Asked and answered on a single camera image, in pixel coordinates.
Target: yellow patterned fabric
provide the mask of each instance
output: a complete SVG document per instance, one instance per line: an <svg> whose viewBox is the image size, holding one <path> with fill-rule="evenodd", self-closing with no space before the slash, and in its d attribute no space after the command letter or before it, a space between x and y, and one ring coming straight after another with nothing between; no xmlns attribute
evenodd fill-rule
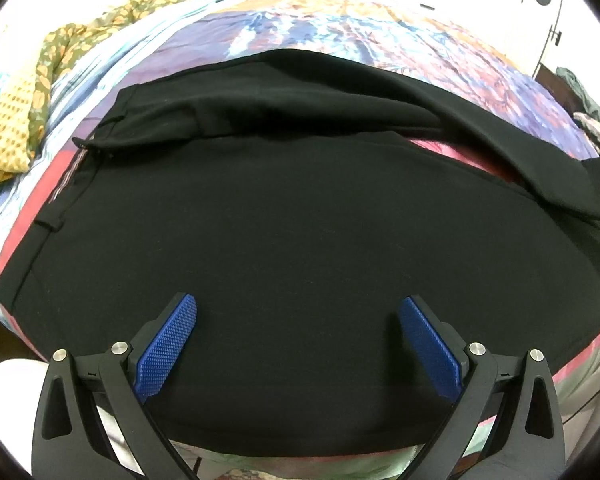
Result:
<svg viewBox="0 0 600 480"><path fill-rule="evenodd" d="M69 23L46 35L33 60L0 92L0 182L29 169L45 136L51 85L95 45L161 7L185 0L129 0L89 25Z"/></svg>

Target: textured blue pad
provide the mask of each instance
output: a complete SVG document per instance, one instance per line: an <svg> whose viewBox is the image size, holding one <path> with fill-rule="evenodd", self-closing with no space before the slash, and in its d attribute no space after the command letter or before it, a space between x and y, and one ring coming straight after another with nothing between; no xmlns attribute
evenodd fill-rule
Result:
<svg viewBox="0 0 600 480"><path fill-rule="evenodd" d="M402 332L416 351L438 394L458 400L462 392L461 370L438 332L411 299L406 298L399 311Z"/></svg>
<svg viewBox="0 0 600 480"><path fill-rule="evenodd" d="M147 397L157 394L162 388L196 325L197 314L196 300L187 294L138 359L134 391L140 402L145 402Z"/></svg>

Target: metal screw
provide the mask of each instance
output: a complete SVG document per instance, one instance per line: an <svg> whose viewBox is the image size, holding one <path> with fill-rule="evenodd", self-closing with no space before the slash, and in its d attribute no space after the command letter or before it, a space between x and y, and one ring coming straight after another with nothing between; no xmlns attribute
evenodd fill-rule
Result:
<svg viewBox="0 0 600 480"><path fill-rule="evenodd" d="M482 343L471 343L469 345L469 352L473 355L484 355L487 349L484 347Z"/></svg>
<svg viewBox="0 0 600 480"><path fill-rule="evenodd" d="M542 361L542 359L544 359L544 354L541 351L536 350L535 348L531 352L529 352L529 355L534 361L540 362Z"/></svg>
<svg viewBox="0 0 600 480"><path fill-rule="evenodd" d="M129 345L126 344L124 341L118 341L117 343L113 343L113 346L111 347L111 351L115 355L122 355L123 353L126 352L126 350L128 348L129 348Z"/></svg>
<svg viewBox="0 0 600 480"><path fill-rule="evenodd" d="M66 350L64 348L61 348L54 352L54 361L63 361L65 357L66 357Z"/></svg>

